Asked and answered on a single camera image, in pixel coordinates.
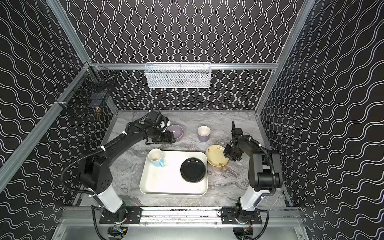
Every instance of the black wire basket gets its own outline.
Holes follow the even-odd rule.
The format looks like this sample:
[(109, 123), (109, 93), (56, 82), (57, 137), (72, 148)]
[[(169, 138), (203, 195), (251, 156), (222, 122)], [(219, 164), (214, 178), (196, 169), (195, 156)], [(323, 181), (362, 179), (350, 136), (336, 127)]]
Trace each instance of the black wire basket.
[(107, 100), (117, 79), (117, 73), (104, 67), (92, 66), (61, 106), (75, 120), (96, 121), (108, 111)]

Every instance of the purple bowl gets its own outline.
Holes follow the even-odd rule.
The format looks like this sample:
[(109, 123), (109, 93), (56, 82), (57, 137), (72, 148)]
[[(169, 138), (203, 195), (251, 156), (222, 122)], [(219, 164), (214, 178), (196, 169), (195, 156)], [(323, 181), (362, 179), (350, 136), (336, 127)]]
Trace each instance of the purple bowl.
[(183, 137), (183, 128), (179, 125), (171, 125), (167, 128), (168, 131), (173, 132), (173, 136), (175, 137), (176, 142), (180, 141)]

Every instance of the yellow plate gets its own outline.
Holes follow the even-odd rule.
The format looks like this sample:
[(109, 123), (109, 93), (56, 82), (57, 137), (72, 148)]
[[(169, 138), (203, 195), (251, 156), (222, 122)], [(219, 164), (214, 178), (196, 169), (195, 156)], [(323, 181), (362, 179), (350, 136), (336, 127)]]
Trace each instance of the yellow plate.
[(229, 158), (224, 157), (224, 147), (220, 145), (212, 145), (207, 148), (205, 155), (208, 163), (214, 167), (225, 167), (228, 164)]

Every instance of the black mounting plate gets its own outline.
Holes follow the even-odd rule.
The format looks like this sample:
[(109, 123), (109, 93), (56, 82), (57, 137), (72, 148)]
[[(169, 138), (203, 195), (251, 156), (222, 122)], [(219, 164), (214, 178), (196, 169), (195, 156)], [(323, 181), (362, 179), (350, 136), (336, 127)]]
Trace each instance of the black mounting plate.
[[(126, 221), (124, 224), (139, 224), (141, 219), (141, 212), (142, 209), (140, 207), (126, 207), (125, 208), (127, 215), (128, 215), (128, 221)], [(114, 219), (111, 218), (108, 214), (101, 215), (100, 224), (115, 224)]]
[[(242, 221), (247, 221), (247, 220), (236, 220), (236, 213), (235, 213), (235, 208), (234, 207), (222, 207), (220, 210), (221, 213), (221, 223), (222, 224), (239, 224)], [(253, 211), (252, 217), (252, 224), (261, 224), (262, 223), (262, 218), (260, 216), (260, 213), (258, 211)]]

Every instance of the wire basket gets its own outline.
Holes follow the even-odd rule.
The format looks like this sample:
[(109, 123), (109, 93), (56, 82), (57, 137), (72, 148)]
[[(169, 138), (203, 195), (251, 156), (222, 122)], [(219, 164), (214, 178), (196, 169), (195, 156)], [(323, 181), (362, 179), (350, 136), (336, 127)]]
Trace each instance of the wire basket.
[(150, 88), (209, 88), (211, 63), (146, 63)]
[(76, 120), (94, 121), (106, 110), (106, 101), (117, 78), (115, 71), (92, 66), (61, 106)]

